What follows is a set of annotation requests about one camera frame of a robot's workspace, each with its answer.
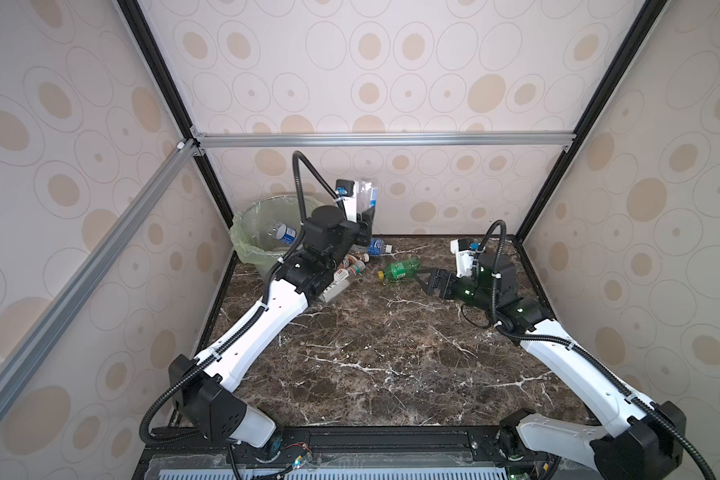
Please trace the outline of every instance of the trash bin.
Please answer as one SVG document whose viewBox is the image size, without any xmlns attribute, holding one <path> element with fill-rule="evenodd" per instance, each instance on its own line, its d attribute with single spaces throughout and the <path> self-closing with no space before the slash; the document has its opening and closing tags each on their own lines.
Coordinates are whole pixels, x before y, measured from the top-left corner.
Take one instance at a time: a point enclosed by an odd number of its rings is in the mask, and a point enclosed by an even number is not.
<svg viewBox="0 0 720 480">
<path fill-rule="evenodd" d="M 304 197 L 304 203 L 307 216 L 322 205 L 307 196 Z M 230 228 L 230 238 L 240 261 L 255 265 L 262 278 L 272 268 L 277 257 L 288 251 L 288 245 L 264 232 L 272 220 L 288 225 L 298 232 L 301 228 L 298 198 L 295 195 L 277 195 L 259 200 L 242 214 L 235 215 L 234 225 Z"/>
</svg>

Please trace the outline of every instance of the green trash bag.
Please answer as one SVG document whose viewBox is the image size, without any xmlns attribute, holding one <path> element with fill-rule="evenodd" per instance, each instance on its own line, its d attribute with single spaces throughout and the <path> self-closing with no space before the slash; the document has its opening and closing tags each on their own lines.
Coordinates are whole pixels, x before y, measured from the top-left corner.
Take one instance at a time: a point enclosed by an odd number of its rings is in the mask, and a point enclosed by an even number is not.
<svg viewBox="0 0 720 480">
<path fill-rule="evenodd" d="M 304 203 L 307 216 L 323 205 L 309 196 L 304 197 Z M 230 238 L 240 261 L 255 265 L 262 278 L 272 268 L 277 257 L 288 251 L 288 245 L 266 232 L 273 220 L 293 228 L 298 233 L 301 219 L 298 216 L 298 199 L 295 195 L 277 195 L 255 202 L 242 214 L 235 215 L 234 225 L 230 228 Z"/>
</svg>

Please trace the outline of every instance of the green plastic bottle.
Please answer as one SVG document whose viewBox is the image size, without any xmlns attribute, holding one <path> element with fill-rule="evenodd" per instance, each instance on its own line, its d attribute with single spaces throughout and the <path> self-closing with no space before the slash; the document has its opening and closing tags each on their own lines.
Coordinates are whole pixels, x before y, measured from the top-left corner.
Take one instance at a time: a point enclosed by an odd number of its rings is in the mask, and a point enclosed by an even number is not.
<svg viewBox="0 0 720 480">
<path fill-rule="evenodd" d="M 402 262 L 389 264 L 383 272 L 381 270 L 378 272 L 378 278 L 393 281 L 402 280 L 406 276 L 413 276 L 421 267 L 422 263 L 418 261 L 418 257 L 412 256 Z"/>
</svg>

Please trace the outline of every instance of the patterned wallpaper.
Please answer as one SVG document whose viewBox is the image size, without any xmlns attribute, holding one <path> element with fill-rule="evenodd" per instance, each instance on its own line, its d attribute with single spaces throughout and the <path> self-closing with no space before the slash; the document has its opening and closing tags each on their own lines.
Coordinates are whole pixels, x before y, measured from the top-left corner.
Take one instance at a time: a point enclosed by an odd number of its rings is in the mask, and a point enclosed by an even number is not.
<svg viewBox="0 0 720 480">
<path fill-rule="evenodd" d="M 0 2 L 0 364 L 177 139 L 109 0 Z M 140 416 L 230 257 L 225 229 L 185 166 L 0 424 L 0 478 L 131 476 Z"/>
<path fill-rule="evenodd" d="M 720 478 L 720 0 L 672 3 L 526 246 L 566 328 L 680 406 Z"/>
<path fill-rule="evenodd" d="M 142 0 L 211 133 L 565 130 L 641 0 Z"/>
<path fill-rule="evenodd" d="M 560 156 L 559 145 L 302 148 L 330 185 L 375 178 L 376 234 L 484 234 L 495 218 L 514 233 Z M 209 151 L 235 212 L 261 198 L 293 192 L 292 148 Z M 306 168 L 304 191 L 331 203 Z"/>
</svg>

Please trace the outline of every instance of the marble tabletop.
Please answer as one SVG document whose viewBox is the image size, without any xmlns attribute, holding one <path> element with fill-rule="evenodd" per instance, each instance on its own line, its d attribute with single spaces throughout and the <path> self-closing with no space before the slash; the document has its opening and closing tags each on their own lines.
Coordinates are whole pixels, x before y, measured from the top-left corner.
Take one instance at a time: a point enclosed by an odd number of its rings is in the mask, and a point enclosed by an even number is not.
<svg viewBox="0 0 720 480">
<path fill-rule="evenodd" d="M 422 268 L 453 270 L 450 237 L 385 238 L 394 253 L 373 257 L 333 302 L 286 326 L 253 363 L 235 395 L 283 426 L 495 425 L 518 408 L 581 422 L 584 404 L 545 365 L 495 330 L 467 323 L 453 301 L 413 280 L 382 283 L 376 272 L 416 255 Z M 535 296 L 518 265 L 519 294 Z M 211 335 L 219 338 L 261 295 L 262 281 L 238 264 Z M 482 322 L 482 312 L 464 312 Z"/>
</svg>

